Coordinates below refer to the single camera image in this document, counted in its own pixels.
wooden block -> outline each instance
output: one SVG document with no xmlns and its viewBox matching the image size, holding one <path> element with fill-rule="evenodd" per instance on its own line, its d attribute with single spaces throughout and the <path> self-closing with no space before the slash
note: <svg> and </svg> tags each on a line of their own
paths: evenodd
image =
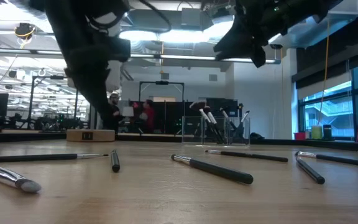
<svg viewBox="0 0 358 224">
<path fill-rule="evenodd" d="M 112 142 L 115 140 L 114 130 L 67 130 L 67 141 Z"/>
</svg>

red container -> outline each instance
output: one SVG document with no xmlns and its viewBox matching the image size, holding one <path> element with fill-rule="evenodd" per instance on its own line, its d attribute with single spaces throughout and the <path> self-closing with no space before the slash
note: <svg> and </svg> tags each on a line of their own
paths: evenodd
<svg viewBox="0 0 358 224">
<path fill-rule="evenodd" d="M 295 140 L 305 140 L 306 133 L 293 133 L 295 135 Z"/>
</svg>

red shirt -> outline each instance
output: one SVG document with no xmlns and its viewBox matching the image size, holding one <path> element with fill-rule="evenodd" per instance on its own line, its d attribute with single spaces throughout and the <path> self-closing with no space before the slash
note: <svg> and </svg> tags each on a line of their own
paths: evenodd
<svg viewBox="0 0 358 224">
<path fill-rule="evenodd" d="M 154 109 L 146 108 L 144 110 L 144 113 L 147 115 L 146 125 L 151 131 L 153 131 L 154 130 Z"/>
</svg>

glass window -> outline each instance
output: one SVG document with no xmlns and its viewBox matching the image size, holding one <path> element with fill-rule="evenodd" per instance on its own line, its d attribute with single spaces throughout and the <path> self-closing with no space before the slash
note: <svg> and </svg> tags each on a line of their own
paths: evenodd
<svg viewBox="0 0 358 224">
<path fill-rule="evenodd" d="M 324 96 L 331 96 L 331 95 L 334 95 L 336 93 L 343 93 L 343 92 L 346 92 L 346 91 L 351 91 L 351 88 L 352 88 L 352 82 L 348 81 L 348 82 L 339 84 L 337 86 L 334 86 L 332 88 L 329 88 L 327 90 L 324 90 Z M 315 93 L 315 94 L 310 95 L 310 96 L 307 96 L 303 100 L 304 101 L 314 100 L 314 99 L 321 98 L 322 96 L 323 96 L 323 91 Z"/>
<path fill-rule="evenodd" d="M 305 106 L 306 130 L 318 125 L 318 120 L 322 116 L 319 125 L 330 124 L 333 136 L 354 136 L 353 104 L 350 96 L 324 101 L 321 113 L 320 106 L 321 103 Z"/>
</svg>

table surface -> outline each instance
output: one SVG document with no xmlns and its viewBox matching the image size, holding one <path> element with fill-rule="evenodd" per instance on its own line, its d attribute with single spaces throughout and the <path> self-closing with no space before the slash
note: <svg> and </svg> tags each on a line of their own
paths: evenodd
<svg viewBox="0 0 358 224">
<path fill-rule="evenodd" d="M 358 167 L 305 158 L 326 178 L 318 185 L 296 165 L 298 150 L 358 159 L 358 152 L 296 146 L 227 147 L 288 157 L 288 163 L 205 154 L 177 143 L 34 141 L 0 144 L 0 156 L 109 153 L 74 161 L 3 163 L 38 182 L 39 194 L 0 184 L 0 223 L 358 223 Z M 254 176 L 240 184 L 170 160 L 186 155 Z"/>
</svg>

